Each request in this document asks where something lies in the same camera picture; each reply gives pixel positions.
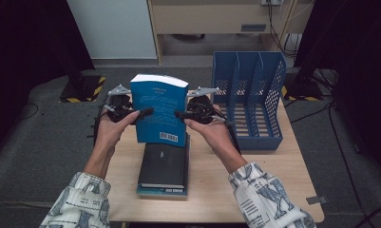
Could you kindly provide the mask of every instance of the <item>printed shirt sleeve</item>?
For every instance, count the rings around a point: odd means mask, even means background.
[[[255,162],[242,166],[228,179],[249,227],[315,227],[311,215],[290,202],[281,181]]]
[[[109,191],[110,184],[103,179],[77,173],[39,228],[109,227]]]

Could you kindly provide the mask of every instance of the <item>barcode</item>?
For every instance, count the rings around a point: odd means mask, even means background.
[[[169,141],[173,141],[173,142],[178,142],[178,136],[176,135],[172,135],[172,134],[168,134],[168,133],[165,133],[165,132],[160,132],[160,139],[164,139],[164,140],[169,140]]]

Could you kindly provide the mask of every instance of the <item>yellow and black hazard tape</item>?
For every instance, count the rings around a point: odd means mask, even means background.
[[[300,100],[300,101],[322,101],[323,97],[321,96],[295,96],[288,93],[288,90],[285,86],[281,89],[282,97],[285,101],[294,101],[294,100]]]
[[[93,101],[95,101],[98,98],[98,95],[102,90],[102,87],[104,86],[105,78],[106,77],[104,77],[104,76],[99,78],[99,82],[97,83],[97,85],[93,91],[93,95],[91,97],[86,97],[86,98],[70,97],[70,98],[60,99],[60,102],[61,103],[80,103],[80,102],[93,102]]]

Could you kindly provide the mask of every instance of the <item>paperback book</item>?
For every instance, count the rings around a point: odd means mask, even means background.
[[[138,143],[167,143],[184,147],[186,125],[175,116],[185,112],[188,83],[162,75],[138,74],[130,82],[133,107],[154,108],[153,114],[136,121]]]
[[[141,196],[187,196],[190,136],[185,147],[147,143],[137,186]]]

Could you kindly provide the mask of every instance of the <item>table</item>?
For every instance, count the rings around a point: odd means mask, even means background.
[[[306,198],[316,196],[316,192],[282,101],[279,102],[277,117],[284,137],[278,149],[243,151],[243,157],[278,176],[289,199],[309,212],[315,222],[321,222],[324,219],[321,205],[309,205],[306,201]],[[110,220],[244,222],[227,180],[226,169],[198,132],[189,128],[187,132],[191,135],[188,197],[172,200],[147,199],[136,194],[144,144],[137,143],[135,126],[125,130],[106,176],[112,185],[108,196]]]

